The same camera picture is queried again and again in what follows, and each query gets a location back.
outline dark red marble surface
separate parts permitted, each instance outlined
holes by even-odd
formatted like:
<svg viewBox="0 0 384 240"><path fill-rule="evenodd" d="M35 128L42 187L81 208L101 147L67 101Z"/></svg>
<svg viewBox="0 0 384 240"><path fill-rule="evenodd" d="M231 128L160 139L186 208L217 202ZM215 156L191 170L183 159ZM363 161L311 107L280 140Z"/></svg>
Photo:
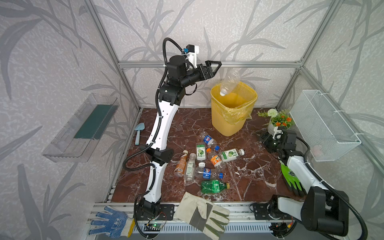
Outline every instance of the dark red marble surface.
<svg viewBox="0 0 384 240"><path fill-rule="evenodd" d="M175 155L168 164L161 187L162 202L179 202L184 192L188 191L196 196L211 201L252 201L267 202L273 194L286 195L299 200L290 192L282 178L280 163L276 156L269 154L259 141L258 134L266 131L267 118L257 116L252 112L252 120L246 120L243 128L230 137L221 135L211 123L210 108L179 108L168 135L167 147L175 150ZM156 109L144 109L139 122L145 123L141 132L140 143L145 144L153 127ZM184 179L175 177L173 171L184 149L189 153L196 153L196 142L201 142L197 135L200 131L207 131L220 144L223 150L243 148L245 155L241 159L226 163L224 182L230 183L230 189L218 194L202 195L200 183L196 179L190 185L184 185ZM128 155L138 151L133 139ZM138 167L149 163L149 156L141 154L135 156L128 163L128 167ZM139 193L144 193L147 187L149 168L136 172L122 170L112 202L133 202Z"/></svg>

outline green plastic bottle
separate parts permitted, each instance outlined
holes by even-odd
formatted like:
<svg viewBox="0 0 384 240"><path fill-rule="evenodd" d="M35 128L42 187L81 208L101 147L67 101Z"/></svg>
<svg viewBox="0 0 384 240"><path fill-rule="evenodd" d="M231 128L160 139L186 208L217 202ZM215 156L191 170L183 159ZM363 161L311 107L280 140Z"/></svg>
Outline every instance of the green plastic bottle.
<svg viewBox="0 0 384 240"><path fill-rule="evenodd" d="M201 183L201 193L218 193L229 188L229 183L219 180L208 180Z"/></svg>

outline gray floor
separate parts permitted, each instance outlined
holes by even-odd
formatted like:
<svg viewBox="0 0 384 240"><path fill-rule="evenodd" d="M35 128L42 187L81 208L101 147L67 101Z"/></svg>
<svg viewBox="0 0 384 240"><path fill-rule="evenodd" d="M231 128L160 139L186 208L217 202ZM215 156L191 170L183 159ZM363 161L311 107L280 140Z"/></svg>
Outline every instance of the gray floor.
<svg viewBox="0 0 384 240"><path fill-rule="evenodd" d="M106 235L99 235L96 240L110 240L111 238ZM128 239L126 237L120 237L119 240ZM129 240L143 240L145 239L140 234L132 234ZM203 233L173 233L173 234L160 234L155 238L156 240L211 240ZM220 240L245 240L245 239L257 239L257 240L276 240L276 237L269 233L224 233ZM301 224L297 224L295 229L285 237L285 240L325 240L326 237L316 232L310 232L305 229Z"/></svg>

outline trowel handle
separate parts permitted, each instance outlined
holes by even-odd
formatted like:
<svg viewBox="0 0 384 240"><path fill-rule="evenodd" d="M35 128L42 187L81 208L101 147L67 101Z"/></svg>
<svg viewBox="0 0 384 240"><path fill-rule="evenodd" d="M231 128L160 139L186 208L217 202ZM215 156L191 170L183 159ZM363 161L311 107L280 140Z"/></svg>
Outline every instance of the trowel handle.
<svg viewBox="0 0 384 240"><path fill-rule="evenodd" d="M135 145L139 145L139 140L140 140L140 130L137 131Z"/></svg>

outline leaf pattern wallpaper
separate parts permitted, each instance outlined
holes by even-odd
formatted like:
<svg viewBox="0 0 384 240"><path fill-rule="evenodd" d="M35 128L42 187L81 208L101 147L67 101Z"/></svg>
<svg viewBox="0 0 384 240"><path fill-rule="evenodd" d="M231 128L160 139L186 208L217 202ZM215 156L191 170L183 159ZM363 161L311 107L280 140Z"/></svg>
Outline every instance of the leaf pattern wallpaper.
<svg viewBox="0 0 384 240"><path fill-rule="evenodd" d="M137 108L83 1L0 1L0 239L78 239ZM87 163L41 154L90 93L120 107Z"/></svg>
<svg viewBox="0 0 384 240"><path fill-rule="evenodd" d="M120 61L163 61L162 40L200 47L201 61L297 61L309 44L330 0L95 0ZM167 45L167 57L178 54ZM214 79L198 83L181 106L209 107ZM258 93L255 107L275 106L294 69L243 68L241 81ZM163 69L124 69L136 99L154 107ZM187 93L194 87L187 88Z"/></svg>
<svg viewBox="0 0 384 240"><path fill-rule="evenodd" d="M384 1L344 1L306 63L307 69L340 104L377 149L384 153L382 109L384 70ZM290 109L304 89L300 76L284 100ZM360 147L332 162L313 162L324 179L345 191L364 218L368 239L384 234L384 178ZM350 212L349 237L361 228Z"/></svg>

